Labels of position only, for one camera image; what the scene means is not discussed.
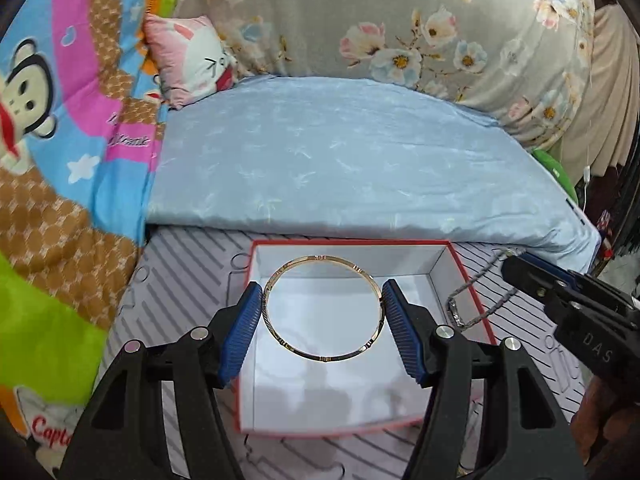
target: metal bolt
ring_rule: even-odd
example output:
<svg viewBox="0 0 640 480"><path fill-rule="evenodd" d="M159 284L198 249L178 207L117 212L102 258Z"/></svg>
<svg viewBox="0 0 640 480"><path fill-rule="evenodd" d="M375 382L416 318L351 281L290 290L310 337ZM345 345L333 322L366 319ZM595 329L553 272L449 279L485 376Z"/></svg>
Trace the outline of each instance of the metal bolt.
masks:
<svg viewBox="0 0 640 480"><path fill-rule="evenodd" d="M195 339L196 341L200 341L206 338L209 335L209 330L204 328L203 326L197 326L193 330L191 330L191 339Z"/></svg>
<svg viewBox="0 0 640 480"><path fill-rule="evenodd" d="M514 337L508 337L507 339L504 340L504 345L509 349L509 350L520 350L520 348L522 348L522 343L520 341L518 341L516 338Z"/></svg>
<svg viewBox="0 0 640 480"><path fill-rule="evenodd" d="M138 350L140 350L140 341L137 339L132 339L124 343L124 351L127 354L135 354Z"/></svg>
<svg viewBox="0 0 640 480"><path fill-rule="evenodd" d="M436 335L443 339L451 339L454 334L455 332L453 332L453 329L447 325L440 325L436 329Z"/></svg>

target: bracelet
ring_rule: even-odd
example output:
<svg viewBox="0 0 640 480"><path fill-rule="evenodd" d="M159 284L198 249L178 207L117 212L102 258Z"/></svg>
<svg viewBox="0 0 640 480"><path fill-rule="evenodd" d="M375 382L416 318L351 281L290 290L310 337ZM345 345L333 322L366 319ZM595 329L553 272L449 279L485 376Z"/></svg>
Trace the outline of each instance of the bracelet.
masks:
<svg viewBox="0 0 640 480"><path fill-rule="evenodd" d="M278 332L276 332L276 329L274 329L273 325L271 324L271 320L269 319L269 313L267 312L267 301L269 299L271 289L273 289L273 286L276 284L276 282L280 279L280 277L285 272L297 266L308 264L310 262L329 262L335 265L343 266L349 270L352 270L353 272L356 272L358 275L360 275L365 280L367 280L367 283L369 283L374 294L376 295L376 298L378 299L378 304L380 306L380 320L378 321L378 326L376 327L375 332L371 336L371 339L369 339L366 343L364 343L363 346L361 346L357 350L354 350L353 352L349 352L348 354L336 355L336 356L319 356L319 355L308 354L307 352L303 352L302 350L299 350L294 346L290 345L289 343L287 343L286 341L284 341L284 339L280 336L280 334L278 334ZM382 332L383 326L385 325L385 305L382 301L382 291L380 291L380 287L375 282L375 280L371 276L369 276L364 270L362 270L359 266L352 264L351 262L344 260L342 258L338 258L337 256L302 256L301 258L296 258L295 260L291 260L290 262L287 262L278 270L276 270L273 273L273 275L269 278L269 281L264 286L264 292L262 294L262 319L264 320L264 323L267 326L267 329L269 329L269 332L271 332L271 335L273 335L276 341L280 343L282 346L284 346L284 348L286 348L290 352L293 352L294 354L299 355L300 357L303 357L305 359L311 359L312 361L329 363L334 361L344 361L346 359L351 359L352 357L356 357L356 355L362 354L365 350L369 349L371 345L373 345L375 340L378 338L378 336Z"/></svg>

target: hello kitty pillow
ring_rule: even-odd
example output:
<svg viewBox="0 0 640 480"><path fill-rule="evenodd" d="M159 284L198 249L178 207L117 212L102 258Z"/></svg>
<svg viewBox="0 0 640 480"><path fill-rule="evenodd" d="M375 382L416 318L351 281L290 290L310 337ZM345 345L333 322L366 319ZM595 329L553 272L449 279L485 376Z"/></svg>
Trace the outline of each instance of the hello kitty pillow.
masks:
<svg viewBox="0 0 640 480"><path fill-rule="evenodd" d="M236 60L225 53L206 16L178 20L147 14L144 27L172 107L179 110L233 86Z"/></svg>

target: beige curtain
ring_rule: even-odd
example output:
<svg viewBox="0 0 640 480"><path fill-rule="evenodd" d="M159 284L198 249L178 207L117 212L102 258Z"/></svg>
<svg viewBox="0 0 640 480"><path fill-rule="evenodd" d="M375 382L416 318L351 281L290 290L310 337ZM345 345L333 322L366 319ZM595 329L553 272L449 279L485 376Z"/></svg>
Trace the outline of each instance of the beige curtain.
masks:
<svg viewBox="0 0 640 480"><path fill-rule="evenodd" d="M638 44L620 6L596 11L591 78L571 126L550 151L574 184L588 164L595 176L626 164L640 109Z"/></svg>

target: floral blanket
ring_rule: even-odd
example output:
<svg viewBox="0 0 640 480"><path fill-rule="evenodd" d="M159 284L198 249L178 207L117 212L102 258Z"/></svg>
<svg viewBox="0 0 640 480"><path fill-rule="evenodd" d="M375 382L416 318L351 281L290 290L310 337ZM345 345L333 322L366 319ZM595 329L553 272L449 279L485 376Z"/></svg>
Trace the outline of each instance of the floral blanket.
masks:
<svg viewBox="0 0 640 480"><path fill-rule="evenodd" d="M487 112L547 147L589 80L593 0L178 0L243 75L373 78Z"/></svg>

